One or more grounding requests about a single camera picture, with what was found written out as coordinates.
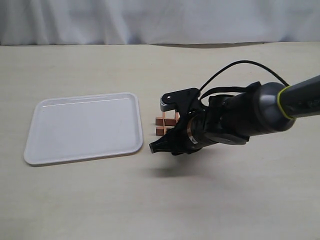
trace stacked wooden blocks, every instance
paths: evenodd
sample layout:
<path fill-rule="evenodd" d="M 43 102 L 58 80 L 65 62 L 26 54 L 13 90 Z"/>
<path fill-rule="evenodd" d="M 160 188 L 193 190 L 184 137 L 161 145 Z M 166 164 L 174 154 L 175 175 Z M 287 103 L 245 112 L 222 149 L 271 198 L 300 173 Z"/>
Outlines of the stacked wooden blocks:
<path fill-rule="evenodd" d="M 167 133 L 168 130 L 172 129 L 179 120 L 179 113 L 174 113 L 174 118 L 166 118 L 166 113 L 162 113 L 162 117 L 155 118 L 155 134 L 157 136 L 163 136 Z"/>

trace white backdrop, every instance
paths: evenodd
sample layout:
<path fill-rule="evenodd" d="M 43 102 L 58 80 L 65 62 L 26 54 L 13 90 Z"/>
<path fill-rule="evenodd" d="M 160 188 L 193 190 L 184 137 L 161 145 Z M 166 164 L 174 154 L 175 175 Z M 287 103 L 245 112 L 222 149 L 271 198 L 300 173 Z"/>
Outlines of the white backdrop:
<path fill-rule="evenodd" d="M 320 41 L 320 0 L 0 0 L 0 42 Z"/>

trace beige table surface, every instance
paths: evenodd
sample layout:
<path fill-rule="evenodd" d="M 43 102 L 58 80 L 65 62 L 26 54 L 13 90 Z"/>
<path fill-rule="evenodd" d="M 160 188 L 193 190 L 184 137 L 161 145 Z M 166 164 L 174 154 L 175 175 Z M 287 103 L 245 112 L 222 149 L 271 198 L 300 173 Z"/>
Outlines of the beige table surface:
<path fill-rule="evenodd" d="M 160 96 L 200 87 L 241 59 L 294 84 L 320 74 L 320 43 L 1 46 L 0 240 L 319 240 L 320 117 L 245 146 L 150 153 Z M 242 64 L 211 86 L 254 81 L 276 80 Z M 116 92 L 139 98 L 140 152 L 44 167 L 24 162 L 38 102 Z"/>

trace white tray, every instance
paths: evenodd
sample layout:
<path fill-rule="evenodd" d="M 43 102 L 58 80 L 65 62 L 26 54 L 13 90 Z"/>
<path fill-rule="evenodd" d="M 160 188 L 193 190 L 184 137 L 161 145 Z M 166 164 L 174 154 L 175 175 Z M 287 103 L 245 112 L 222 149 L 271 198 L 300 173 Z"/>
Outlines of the white tray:
<path fill-rule="evenodd" d="M 53 98 L 34 110 L 24 160 L 42 165 L 124 155 L 138 151 L 142 144 L 134 94 Z"/>

